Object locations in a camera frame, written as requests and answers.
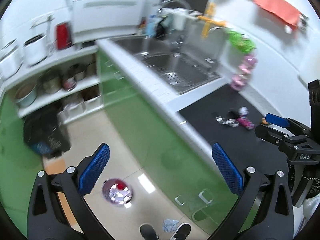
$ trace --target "crumpled plastic wrapper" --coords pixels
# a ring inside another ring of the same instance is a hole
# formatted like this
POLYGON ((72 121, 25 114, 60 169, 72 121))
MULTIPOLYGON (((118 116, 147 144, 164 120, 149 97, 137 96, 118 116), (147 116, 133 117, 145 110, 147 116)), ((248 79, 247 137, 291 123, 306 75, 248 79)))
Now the crumpled plastic wrapper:
POLYGON ((166 233, 174 233, 178 228, 179 220, 165 219, 163 220, 163 231, 166 233))

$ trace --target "orange towel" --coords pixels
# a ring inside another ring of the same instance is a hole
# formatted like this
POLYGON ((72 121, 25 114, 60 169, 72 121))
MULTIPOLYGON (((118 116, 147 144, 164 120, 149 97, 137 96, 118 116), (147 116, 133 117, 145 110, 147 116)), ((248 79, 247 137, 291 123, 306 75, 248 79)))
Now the orange towel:
POLYGON ((285 0, 254 0, 262 9, 265 9, 288 25, 292 30, 297 28, 300 12, 285 0))

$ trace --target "sink basin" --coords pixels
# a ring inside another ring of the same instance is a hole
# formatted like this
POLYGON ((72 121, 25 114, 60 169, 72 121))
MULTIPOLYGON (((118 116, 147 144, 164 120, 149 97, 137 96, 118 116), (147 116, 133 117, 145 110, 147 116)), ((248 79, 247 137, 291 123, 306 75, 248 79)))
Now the sink basin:
POLYGON ((210 58, 199 59, 193 55, 195 50, 192 50, 193 54, 189 51, 172 53, 165 41, 146 39, 145 36, 127 36, 112 40, 156 72, 180 94, 220 77, 213 71, 217 64, 210 58))
POLYGON ((220 77, 186 54, 151 55, 144 57, 143 62, 180 93, 220 77))
POLYGON ((170 52, 162 41, 152 38, 145 40, 145 36, 116 38, 113 41, 133 55, 170 52))

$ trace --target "shoe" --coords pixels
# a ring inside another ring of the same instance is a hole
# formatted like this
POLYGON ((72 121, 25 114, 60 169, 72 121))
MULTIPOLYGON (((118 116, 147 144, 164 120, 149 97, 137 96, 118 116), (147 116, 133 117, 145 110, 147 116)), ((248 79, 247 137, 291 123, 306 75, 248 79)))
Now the shoe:
POLYGON ((150 224, 143 224, 140 226, 140 234, 145 240, 158 240, 159 237, 156 234, 156 231, 153 229, 150 224))
POLYGON ((178 226, 175 233, 170 237, 169 240, 186 240, 191 232, 191 226, 188 223, 182 223, 178 226))

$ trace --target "black stovetop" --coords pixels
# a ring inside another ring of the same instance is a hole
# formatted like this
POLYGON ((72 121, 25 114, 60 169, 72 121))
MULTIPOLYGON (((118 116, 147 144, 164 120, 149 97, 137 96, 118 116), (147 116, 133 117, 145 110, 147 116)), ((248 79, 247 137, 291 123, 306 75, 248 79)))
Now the black stovetop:
POLYGON ((224 85, 211 94, 180 110, 180 114, 204 137, 210 145, 218 142, 231 160, 238 159, 242 170, 253 166, 265 174, 288 170, 286 155, 278 147, 262 141, 254 130, 243 126, 230 127, 217 122, 216 116, 231 118, 228 111, 246 106, 248 119, 254 124, 261 123, 262 114, 229 85, 224 85))

